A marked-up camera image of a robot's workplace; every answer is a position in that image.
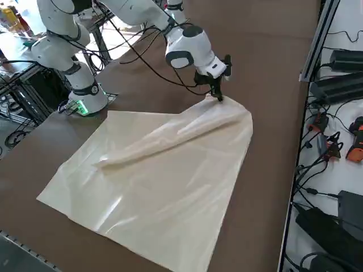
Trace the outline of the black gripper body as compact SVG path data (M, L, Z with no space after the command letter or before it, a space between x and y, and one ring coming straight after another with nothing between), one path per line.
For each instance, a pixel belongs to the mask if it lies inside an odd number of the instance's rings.
M230 79L232 66L231 55L225 55L222 60L216 57L210 66L196 70L194 81L197 86L208 85L210 93L221 93L221 82Z

